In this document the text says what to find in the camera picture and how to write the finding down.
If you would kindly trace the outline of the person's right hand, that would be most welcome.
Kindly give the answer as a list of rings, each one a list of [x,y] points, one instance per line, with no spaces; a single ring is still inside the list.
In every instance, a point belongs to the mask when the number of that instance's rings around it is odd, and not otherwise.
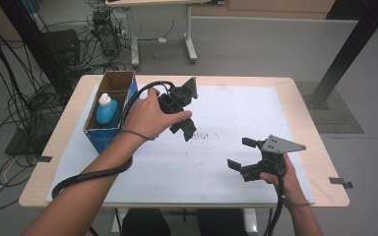
[[[286,168],[286,173],[285,173],[285,176],[283,177],[283,183],[284,183],[283,204],[287,208],[306,206],[307,201],[301,190],[298,179],[296,177],[295,168],[292,165],[286,153],[283,155],[283,157],[284,157],[285,168]]]

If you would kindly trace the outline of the person's right leg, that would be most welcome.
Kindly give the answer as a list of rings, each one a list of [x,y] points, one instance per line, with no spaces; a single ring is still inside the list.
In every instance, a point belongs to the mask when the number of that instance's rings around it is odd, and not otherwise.
[[[197,217],[201,236],[247,236],[238,208],[201,208]]]

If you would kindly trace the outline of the white table mat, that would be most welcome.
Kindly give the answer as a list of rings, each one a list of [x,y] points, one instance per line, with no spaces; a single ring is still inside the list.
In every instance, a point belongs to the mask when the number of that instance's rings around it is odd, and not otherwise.
[[[164,131],[133,155],[132,166],[118,175],[105,201],[109,205],[273,206],[273,186],[244,181],[228,168],[230,160],[258,162],[258,149],[243,139],[270,135],[290,140],[292,134],[275,88],[200,86],[189,105],[197,128],[191,140]]]

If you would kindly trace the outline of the computer tower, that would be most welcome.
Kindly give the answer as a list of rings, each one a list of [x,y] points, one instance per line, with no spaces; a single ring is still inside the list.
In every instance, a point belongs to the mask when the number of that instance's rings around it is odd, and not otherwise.
[[[112,25],[110,12],[108,10],[94,11],[94,31],[100,41],[102,53],[105,56],[119,54],[119,41],[116,28]]]

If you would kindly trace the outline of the grey floor mat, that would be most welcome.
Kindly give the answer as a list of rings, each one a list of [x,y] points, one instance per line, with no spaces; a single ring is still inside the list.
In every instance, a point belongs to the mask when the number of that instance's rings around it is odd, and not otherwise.
[[[307,107],[320,134],[363,134],[364,131],[334,89],[321,108]]]

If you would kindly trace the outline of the person's left leg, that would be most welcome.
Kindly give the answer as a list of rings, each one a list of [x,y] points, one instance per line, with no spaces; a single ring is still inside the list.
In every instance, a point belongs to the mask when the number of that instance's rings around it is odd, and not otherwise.
[[[122,236],[170,236],[170,228],[157,208],[133,208],[123,219]]]

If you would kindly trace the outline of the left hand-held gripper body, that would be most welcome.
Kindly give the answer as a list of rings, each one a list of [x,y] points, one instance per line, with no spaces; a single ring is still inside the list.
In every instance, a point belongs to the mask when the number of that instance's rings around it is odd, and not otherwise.
[[[158,98],[158,103],[163,113],[173,114],[182,111],[192,99],[197,98],[196,78],[192,77],[181,87],[171,87]]]

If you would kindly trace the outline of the blue bottle with white cap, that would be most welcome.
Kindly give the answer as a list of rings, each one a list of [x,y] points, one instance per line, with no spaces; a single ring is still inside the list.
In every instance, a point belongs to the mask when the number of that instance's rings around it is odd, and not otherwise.
[[[115,128],[119,123],[118,102],[107,93],[103,93],[98,99],[96,121],[103,129]]]

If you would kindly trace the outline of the person's left hand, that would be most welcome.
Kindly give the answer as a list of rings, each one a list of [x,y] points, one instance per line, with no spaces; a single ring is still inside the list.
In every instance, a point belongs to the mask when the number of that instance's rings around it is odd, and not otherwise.
[[[163,113],[158,103],[158,90],[150,88],[148,96],[139,99],[131,108],[125,120],[123,130],[139,134],[149,140],[158,137],[170,126],[189,119],[191,111],[180,111],[178,113]]]

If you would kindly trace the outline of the wooden table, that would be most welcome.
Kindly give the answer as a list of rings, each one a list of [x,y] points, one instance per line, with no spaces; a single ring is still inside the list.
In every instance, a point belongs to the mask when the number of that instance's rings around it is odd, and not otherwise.
[[[85,75],[80,78],[47,146],[42,153],[51,158],[39,162],[25,186],[20,205],[23,207],[45,207],[46,197],[56,174],[62,153],[70,141],[81,113],[84,111],[92,89],[102,80],[101,75]],[[315,197],[316,207],[346,207],[348,195],[341,185],[330,182],[339,174],[318,134],[307,108],[291,78],[199,76],[202,86],[247,86],[273,87],[277,90],[293,138],[305,145],[307,150],[300,155],[304,170],[310,179],[310,191]]]

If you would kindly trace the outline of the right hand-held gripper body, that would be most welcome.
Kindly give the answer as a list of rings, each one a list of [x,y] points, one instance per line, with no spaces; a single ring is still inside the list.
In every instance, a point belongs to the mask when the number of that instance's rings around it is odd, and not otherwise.
[[[284,154],[306,150],[306,145],[297,144],[274,135],[264,141],[256,141],[256,148],[261,152],[262,159],[252,165],[242,166],[240,174],[245,182],[260,179],[260,174],[270,173],[277,177],[284,177],[286,173]]]

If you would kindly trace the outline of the blue cardboard box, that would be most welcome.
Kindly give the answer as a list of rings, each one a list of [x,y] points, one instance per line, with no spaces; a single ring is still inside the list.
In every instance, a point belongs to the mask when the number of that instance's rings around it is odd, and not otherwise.
[[[138,90],[135,73],[132,71],[106,72],[94,93],[89,116],[85,122],[84,133],[98,153],[102,153],[120,131],[120,119],[125,105]],[[107,93],[118,102],[119,123],[115,128],[103,129],[96,121],[98,99]]]

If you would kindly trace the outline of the person's leg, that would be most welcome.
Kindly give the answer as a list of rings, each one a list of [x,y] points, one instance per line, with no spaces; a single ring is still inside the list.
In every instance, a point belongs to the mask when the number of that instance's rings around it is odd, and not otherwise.
[[[201,236],[247,236],[238,208],[201,208],[197,217]]]
[[[122,236],[170,236],[170,228],[157,208],[133,208],[123,219]]]

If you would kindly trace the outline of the black equipment box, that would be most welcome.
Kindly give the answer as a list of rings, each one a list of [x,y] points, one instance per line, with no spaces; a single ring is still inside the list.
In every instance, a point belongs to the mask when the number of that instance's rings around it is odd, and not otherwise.
[[[73,29],[48,31],[41,34],[50,52],[63,66],[78,65],[80,61],[80,42]]]

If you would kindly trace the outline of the thin black metal post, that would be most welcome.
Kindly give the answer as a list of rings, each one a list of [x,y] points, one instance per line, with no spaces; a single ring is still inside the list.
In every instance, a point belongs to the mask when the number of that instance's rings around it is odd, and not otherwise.
[[[68,82],[61,65],[56,61],[33,18],[24,7],[22,0],[0,0],[0,8],[28,47],[32,57],[60,98],[69,100],[74,89]]]

